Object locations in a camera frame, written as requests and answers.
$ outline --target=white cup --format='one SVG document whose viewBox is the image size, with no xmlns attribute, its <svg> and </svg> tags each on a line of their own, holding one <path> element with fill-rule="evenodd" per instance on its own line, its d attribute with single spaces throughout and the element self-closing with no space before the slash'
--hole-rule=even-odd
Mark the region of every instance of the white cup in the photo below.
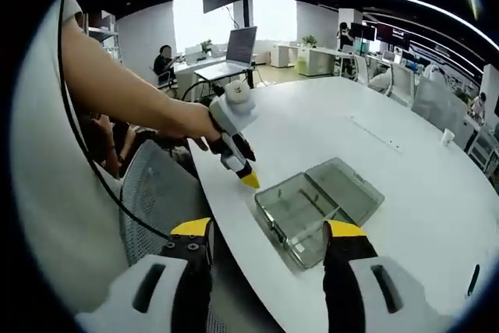
<svg viewBox="0 0 499 333">
<path fill-rule="evenodd" d="M 449 129 L 446 129 L 444 131 L 444 135 L 442 136 L 442 140 L 441 140 L 441 143 L 444 145 L 444 146 L 448 146 L 449 143 L 454 139 L 455 135 L 452 131 L 450 131 Z"/>
</svg>

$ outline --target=ceiling light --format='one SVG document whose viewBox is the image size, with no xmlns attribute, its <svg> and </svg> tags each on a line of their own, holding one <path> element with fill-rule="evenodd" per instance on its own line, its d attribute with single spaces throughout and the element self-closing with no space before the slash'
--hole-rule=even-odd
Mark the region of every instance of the ceiling light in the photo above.
<svg viewBox="0 0 499 333">
<path fill-rule="evenodd" d="M 468 70 L 467 70 L 464 66 L 462 66 L 461 64 L 459 64 L 459 63 L 455 62 L 454 60 L 452 60 L 452 59 L 451 59 L 451 58 L 449 58 L 448 56 L 446 56 L 446 55 L 442 54 L 441 52 L 435 51 L 435 50 L 431 49 L 430 47 L 425 46 L 424 44 L 420 44 L 420 43 L 415 42 L 415 41 L 410 41 L 410 43 L 413 43 L 413 44 L 418 44 L 419 46 L 421 46 L 421 47 L 423 47 L 423 48 L 426 48 L 426 49 L 428 49 L 428 50 L 432 51 L 434 54 L 437 54 L 437 55 L 440 55 L 440 56 L 442 56 L 442 57 L 446 58 L 449 62 L 453 62 L 453 63 L 454 63 L 454 64 L 456 64 L 458 67 L 460 67 L 461 69 L 463 69 L 465 72 L 468 72 L 468 73 L 471 75 L 471 77 L 475 76 L 473 73 L 471 73 L 470 71 L 468 71 Z"/>
<path fill-rule="evenodd" d="M 465 62 L 467 62 L 468 64 L 470 64 L 473 68 L 475 68 L 476 70 L 478 70 L 480 73 L 483 74 L 483 70 L 480 69 L 478 66 L 476 66 L 475 64 L 473 64 L 472 62 L 470 62 L 467 58 L 465 58 L 464 56 L 458 54 L 456 51 L 453 51 L 451 50 L 449 47 L 447 46 L 444 46 L 442 43 L 438 43 L 437 41 L 434 41 L 433 39 L 429 39 L 428 37 L 425 37 L 424 35 L 421 35 L 421 34 L 417 34 L 417 33 L 414 33 L 413 31 L 410 31 L 410 30 L 406 30 L 404 28 L 401 28 L 401 27 L 397 27 L 395 25 L 391 25 L 390 23 L 382 23 L 383 25 L 386 25 L 388 27 L 394 27 L 395 29 L 399 29 L 399 30 L 402 30 L 402 31 L 405 31 L 406 33 L 410 33 L 410 34 L 414 34 L 416 35 L 417 37 L 420 37 L 422 39 L 426 39 L 427 41 L 430 41 L 432 43 L 435 43 L 435 44 L 438 44 L 439 46 L 445 48 L 446 50 L 449 50 L 450 52 L 452 52 L 454 55 L 456 56 L 459 56 L 460 58 L 462 58 Z"/>
<path fill-rule="evenodd" d="M 437 7 L 436 5 L 430 4 L 430 3 L 425 3 L 421 2 L 420 0 L 405 0 L 407 2 L 415 3 L 417 5 L 422 5 L 424 7 L 430 8 L 434 11 L 440 12 L 445 14 L 446 16 L 451 17 L 452 19 L 455 19 L 456 21 L 460 22 L 464 26 L 468 27 L 469 29 L 473 30 L 475 33 L 480 35 L 485 41 L 487 41 L 492 47 L 494 47 L 496 50 L 499 51 L 499 45 L 495 44 L 494 41 L 490 37 L 488 37 L 483 31 L 469 23 L 468 21 L 462 19 L 461 17 L 456 16 L 454 13 L 450 13 L 449 11 L 442 9 L 440 7 Z"/>
</svg>

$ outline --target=round white table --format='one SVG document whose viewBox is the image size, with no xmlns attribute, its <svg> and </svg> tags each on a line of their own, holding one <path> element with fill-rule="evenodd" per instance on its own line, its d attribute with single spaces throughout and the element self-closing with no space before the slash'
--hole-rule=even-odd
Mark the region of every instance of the round white table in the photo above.
<svg viewBox="0 0 499 333">
<path fill-rule="evenodd" d="M 385 196 L 363 226 L 378 255 L 418 280 L 439 314 L 458 316 L 477 298 L 499 252 L 499 197 L 457 145 L 442 146 L 442 132 L 417 114 L 339 77 L 253 95 L 258 119 L 243 134 L 261 190 L 341 158 Z M 250 212 L 255 190 L 217 156 L 191 148 L 215 220 L 265 307 L 287 332 L 327 331 L 323 267 L 293 274 Z"/>
</svg>

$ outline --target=black hair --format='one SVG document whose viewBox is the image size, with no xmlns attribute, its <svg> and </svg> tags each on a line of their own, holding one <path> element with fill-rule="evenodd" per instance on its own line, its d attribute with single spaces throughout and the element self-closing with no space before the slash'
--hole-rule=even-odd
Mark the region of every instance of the black hair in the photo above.
<svg viewBox="0 0 499 333">
<path fill-rule="evenodd" d="M 167 48 L 167 47 L 168 47 L 168 48 L 170 48 L 170 49 L 172 49 L 172 47 L 171 47 L 171 46 L 169 46 L 169 45 L 165 44 L 164 46 L 161 46 L 161 48 L 159 49 L 159 53 L 160 53 L 160 54 L 162 54 L 162 53 L 163 53 L 163 50 L 164 50 L 165 48 Z"/>
</svg>

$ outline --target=laptop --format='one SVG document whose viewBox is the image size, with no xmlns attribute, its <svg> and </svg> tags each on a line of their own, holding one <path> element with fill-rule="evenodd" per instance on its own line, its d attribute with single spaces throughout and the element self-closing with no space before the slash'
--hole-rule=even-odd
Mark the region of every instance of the laptop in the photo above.
<svg viewBox="0 0 499 333">
<path fill-rule="evenodd" d="M 232 30 L 228 39 L 225 61 L 198 69 L 195 74 L 206 81 L 216 81 L 251 69 L 251 58 L 256 39 L 257 27 Z"/>
</svg>

